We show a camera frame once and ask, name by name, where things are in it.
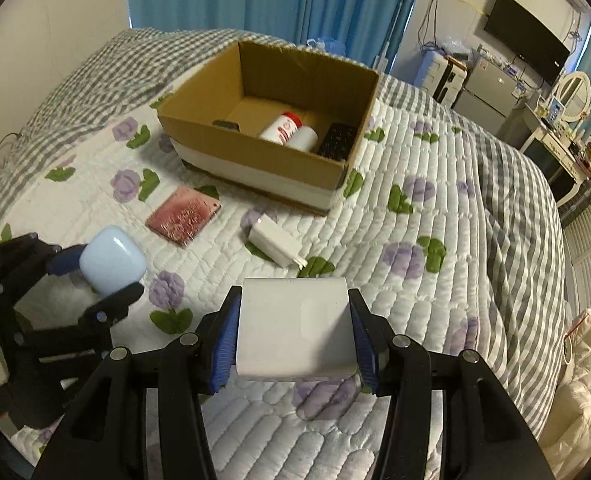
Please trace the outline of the silver mini fridge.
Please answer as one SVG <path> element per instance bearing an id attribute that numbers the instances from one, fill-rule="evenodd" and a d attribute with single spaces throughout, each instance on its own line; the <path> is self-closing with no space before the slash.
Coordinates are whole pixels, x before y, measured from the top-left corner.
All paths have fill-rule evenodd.
<path id="1" fill-rule="evenodd" d="M 453 110 L 495 134 L 518 102 L 517 83 L 494 63 L 478 58 Z"/>

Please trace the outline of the pink glitter card case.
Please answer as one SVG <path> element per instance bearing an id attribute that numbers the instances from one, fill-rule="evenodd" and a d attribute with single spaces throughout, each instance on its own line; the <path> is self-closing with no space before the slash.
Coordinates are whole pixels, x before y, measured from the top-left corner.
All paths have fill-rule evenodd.
<path id="1" fill-rule="evenodd" d="M 168 242 L 185 247 L 220 209 L 217 198 L 179 186 L 147 218 L 145 226 Z"/>

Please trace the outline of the white dressing table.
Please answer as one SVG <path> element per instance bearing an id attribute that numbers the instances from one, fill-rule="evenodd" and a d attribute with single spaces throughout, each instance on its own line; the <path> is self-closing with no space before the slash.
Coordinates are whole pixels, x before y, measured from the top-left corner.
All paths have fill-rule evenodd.
<path id="1" fill-rule="evenodd" d="M 527 154 L 531 145 L 536 143 L 547 154 L 550 154 L 558 168 L 551 177 L 547 178 L 547 182 L 553 186 L 553 196 L 555 196 L 557 206 L 565 206 L 580 193 L 581 186 L 585 181 L 591 181 L 591 158 L 567 136 L 558 134 L 552 128 L 547 127 L 545 122 L 528 106 L 522 112 L 522 121 L 530 134 L 520 146 L 519 152 Z M 572 185 L 565 192 L 561 191 L 559 184 L 553 184 L 561 174 L 565 174 L 572 181 Z"/>

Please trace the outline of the black remote control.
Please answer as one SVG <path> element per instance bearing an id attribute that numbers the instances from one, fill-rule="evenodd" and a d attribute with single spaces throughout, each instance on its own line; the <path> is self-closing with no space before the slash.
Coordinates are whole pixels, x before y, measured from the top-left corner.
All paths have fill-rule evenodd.
<path id="1" fill-rule="evenodd" d="M 346 162 L 349 159 L 357 129 L 342 122 L 333 122 L 321 141 L 317 154 L 321 157 Z"/>

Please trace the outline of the white suitcase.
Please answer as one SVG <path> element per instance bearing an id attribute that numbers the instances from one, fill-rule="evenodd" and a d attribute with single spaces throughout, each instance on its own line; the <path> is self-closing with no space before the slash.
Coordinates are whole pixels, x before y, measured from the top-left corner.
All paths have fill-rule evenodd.
<path id="1" fill-rule="evenodd" d="M 452 108 L 463 89 L 467 74 L 466 65 L 451 55 L 436 50 L 425 51 L 414 86 L 425 91 L 435 102 Z"/>

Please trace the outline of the grey checked bed sheet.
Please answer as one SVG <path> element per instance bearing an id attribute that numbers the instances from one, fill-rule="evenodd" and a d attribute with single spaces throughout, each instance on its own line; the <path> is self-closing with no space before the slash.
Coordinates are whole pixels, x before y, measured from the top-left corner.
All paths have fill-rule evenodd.
<path id="1" fill-rule="evenodd" d="M 53 138 L 63 136 L 79 145 L 94 128 L 139 106 L 152 105 L 157 113 L 185 79 L 244 38 L 245 33 L 235 29 L 130 29 L 115 36 L 60 84 L 22 128 L 0 168 L 3 205 L 20 195 L 18 174 L 36 174 L 56 159 Z M 506 337 L 507 359 L 502 372 L 489 367 L 539 434 L 553 405 L 565 325 L 565 255 L 556 203 L 530 159 L 449 112 L 460 125 L 484 136 L 481 188 L 491 213 L 486 274 Z"/>

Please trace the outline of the light blue earbuds case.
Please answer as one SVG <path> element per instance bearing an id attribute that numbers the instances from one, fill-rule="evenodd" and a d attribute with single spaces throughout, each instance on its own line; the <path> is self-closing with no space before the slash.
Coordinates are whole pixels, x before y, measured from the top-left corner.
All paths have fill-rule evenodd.
<path id="1" fill-rule="evenodd" d="M 105 297 L 139 282 L 147 271 L 147 259 L 128 233 L 118 226 L 106 226 L 82 251 L 80 270 Z"/>

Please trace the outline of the white charger plug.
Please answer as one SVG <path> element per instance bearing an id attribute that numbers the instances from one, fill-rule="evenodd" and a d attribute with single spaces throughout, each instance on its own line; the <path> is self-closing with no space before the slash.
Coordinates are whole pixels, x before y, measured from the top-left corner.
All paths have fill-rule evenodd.
<path id="1" fill-rule="evenodd" d="M 307 266 L 307 260 L 301 255 L 300 240 L 287 233 L 267 214 L 262 214 L 251 226 L 249 242 L 282 268 L 291 264 L 299 269 Z"/>

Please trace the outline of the oval white vanity mirror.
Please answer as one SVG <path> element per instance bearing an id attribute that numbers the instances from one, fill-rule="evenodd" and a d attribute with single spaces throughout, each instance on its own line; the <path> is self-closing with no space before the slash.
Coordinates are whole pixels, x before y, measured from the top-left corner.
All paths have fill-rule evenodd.
<path id="1" fill-rule="evenodd" d="M 565 122 L 578 122 L 589 115 L 591 109 L 591 80 L 581 70 L 562 76 L 551 97 L 563 107 L 560 118 Z"/>

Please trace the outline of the black wall television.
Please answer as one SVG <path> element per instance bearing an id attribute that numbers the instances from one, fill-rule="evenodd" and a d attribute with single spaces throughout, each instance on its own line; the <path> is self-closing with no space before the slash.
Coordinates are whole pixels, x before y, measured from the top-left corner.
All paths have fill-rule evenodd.
<path id="1" fill-rule="evenodd" d="M 516 0 L 495 0 L 484 30 L 509 47 L 550 86 L 570 55 L 563 42 Z"/>

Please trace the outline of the plain white bottle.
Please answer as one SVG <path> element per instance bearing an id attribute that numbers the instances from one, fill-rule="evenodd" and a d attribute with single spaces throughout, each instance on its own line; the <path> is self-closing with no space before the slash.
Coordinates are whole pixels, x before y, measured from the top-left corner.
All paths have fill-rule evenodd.
<path id="1" fill-rule="evenodd" d="M 316 131 L 309 126 L 302 126 L 295 130 L 295 133 L 286 143 L 286 147 L 300 152 L 309 153 L 315 148 L 317 141 L 318 136 Z"/>

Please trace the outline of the white square box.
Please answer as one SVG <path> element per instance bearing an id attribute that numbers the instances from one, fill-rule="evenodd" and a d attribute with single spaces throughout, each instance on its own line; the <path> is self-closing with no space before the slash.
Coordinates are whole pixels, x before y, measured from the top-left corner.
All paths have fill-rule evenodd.
<path id="1" fill-rule="evenodd" d="M 254 380 L 346 378 L 357 371 L 344 278 L 247 278 L 236 372 Z"/>

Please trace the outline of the white padded jacket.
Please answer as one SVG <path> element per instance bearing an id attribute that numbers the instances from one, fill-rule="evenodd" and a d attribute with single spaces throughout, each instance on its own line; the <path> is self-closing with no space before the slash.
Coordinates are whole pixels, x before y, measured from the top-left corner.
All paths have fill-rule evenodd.
<path id="1" fill-rule="evenodd" d="M 547 422 L 539 437 L 553 476 L 573 479 L 591 458 L 591 309 L 573 322 Z"/>

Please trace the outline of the white bottle red label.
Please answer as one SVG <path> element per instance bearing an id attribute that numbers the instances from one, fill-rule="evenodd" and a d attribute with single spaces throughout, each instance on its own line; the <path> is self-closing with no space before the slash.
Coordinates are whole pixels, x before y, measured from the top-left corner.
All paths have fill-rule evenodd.
<path id="1" fill-rule="evenodd" d="M 302 126 L 302 120 L 297 114 L 283 112 L 271 125 L 267 126 L 260 134 L 259 138 L 268 142 L 286 145 L 297 128 Z"/>

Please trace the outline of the floral quilted blanket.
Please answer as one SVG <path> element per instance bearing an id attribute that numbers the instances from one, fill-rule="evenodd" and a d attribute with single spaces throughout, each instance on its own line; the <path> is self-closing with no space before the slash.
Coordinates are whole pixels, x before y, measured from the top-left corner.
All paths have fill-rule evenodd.
<path id="1" fill-rule="evenodd" d="M 147 258 L 145 292 L 112 336 L 135 352 L 193 330 L 246 278 L 344 278 L 396 330 L 433 351 L 477 349 L 502 372 L 506 337 L 486 274 L 483 141 L 425 93 L 390 81 L 340 200 L 314 216 L 186 168 L 154 107 L 143 105 L 79 145 L 53 138 L 58 156 L 18 174 L 9 206 L 0 185 L 0 240 L 34 232 L 70 246 L 105 226 L 128 233 Z M 145 226 L 179 186 L 221 203 L 185 247 Z M 300 240 L 304 269 L 282 268 L 249 242 L 262 214 Z"/>

